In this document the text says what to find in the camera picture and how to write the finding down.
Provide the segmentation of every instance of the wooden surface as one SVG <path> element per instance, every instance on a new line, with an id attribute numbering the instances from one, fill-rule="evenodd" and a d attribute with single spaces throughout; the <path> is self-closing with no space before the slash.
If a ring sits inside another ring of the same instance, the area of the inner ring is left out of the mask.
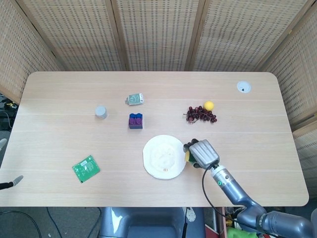
<path id="1" fill-rule="evenodd" d="M 246 80 L 249 94 L 236 84 Z M 145 103 L 129 107 L 129 94 Z M 215 103 L 218 122 L 188 124 L 188 106 Z M 105 105 L 106 119 L 96 118 Z M 144 128 L 128 129 L 130 113 Z M 209 206 L 203 170 L 189 164 L 159 180 L 143 167 L 152 137 L 183 143 L 208 139 L 220 162 L 262 206 L 301 206 L 308 193 L 277 79 L 264 72 L 37 72 L 30 75 L 0 169 L 0 181 L 24 179 L 0 192 L 0 206 Z M 81 184 L 72 166 L 93 155 L 101 171 Z M 231 206 L 206 177 L 215 206 Z"/>

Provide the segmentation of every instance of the yellow ball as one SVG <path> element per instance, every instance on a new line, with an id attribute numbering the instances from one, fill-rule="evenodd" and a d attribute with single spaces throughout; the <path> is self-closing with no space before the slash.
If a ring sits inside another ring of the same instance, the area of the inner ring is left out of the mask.
<path id="1" fill-rule="evenodd" d="M 213 108 L 214 108 L 213 102 L 211 102 L 211 101 L 205 102 L 205 103 L 204 103 L 204 108 L 205 108 L 207 111 L 212 111 Z"/>

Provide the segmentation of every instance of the green object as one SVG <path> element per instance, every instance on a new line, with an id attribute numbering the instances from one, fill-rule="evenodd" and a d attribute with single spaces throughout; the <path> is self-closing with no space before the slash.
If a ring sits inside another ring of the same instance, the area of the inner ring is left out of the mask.
<path id="1" fill-rule="evenodd" d="M 232 227 L 227 227 L 227 238 L 258 238 L 256 233 L 249 233 Z"/>
<path id="2" fill-rule="evenodd" d="M 84 181 L 90 179 L 92 176 L 97 174 L 100 169 L 94 158 L 90 155 L 83 161 L 79 162 L 77 165 L 74 165 L 73 171 L 77 175 L 79 181 L 83 183 Z"/>
<path id="3" fill-rule="evenodd" d="M 125 103 L 128 105 L 140 105 L 143 104 L 143 94 L 142 93 L 136 93 L 136 94 L 132 94 L 129 95 L 129 97 L 127 97 L 127 99 L 125 100 Z"/>

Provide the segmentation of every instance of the white round object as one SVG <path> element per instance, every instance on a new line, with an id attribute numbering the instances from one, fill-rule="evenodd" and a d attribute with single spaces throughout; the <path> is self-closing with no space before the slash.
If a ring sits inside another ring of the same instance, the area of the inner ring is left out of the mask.
<path id="1" fill-rule="evenodd" d="M 170 135 L 158 135 L 149 140 L 143 149 L 146 171 L 157 179 L 172 179 L 185 168 L 183 144 Z"/>
<path id="2" fill-rule="evenodd" d="M 105 119 L 107 115 L 107 110 L 104 106 L 97 106 L 95 109 L 95 114 L 97 117 Z"/>
<path id="3" fill-rule="evenodd" d="M 251 84 L 247 81 L 240 81 L 237 83 L 237 88 L 241 93 L 249 93 L 251 91 Z"/>

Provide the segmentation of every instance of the white label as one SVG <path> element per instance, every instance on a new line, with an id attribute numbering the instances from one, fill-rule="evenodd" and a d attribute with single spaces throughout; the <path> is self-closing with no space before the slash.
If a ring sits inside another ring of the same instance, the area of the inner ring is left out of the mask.
<path id="1" fill-rule="evenodd" d="M 81 166 L 84 166 L 85 164 L 87 164 L 86 160 L 84 160 L 83 162 L 80 163 Z"/>

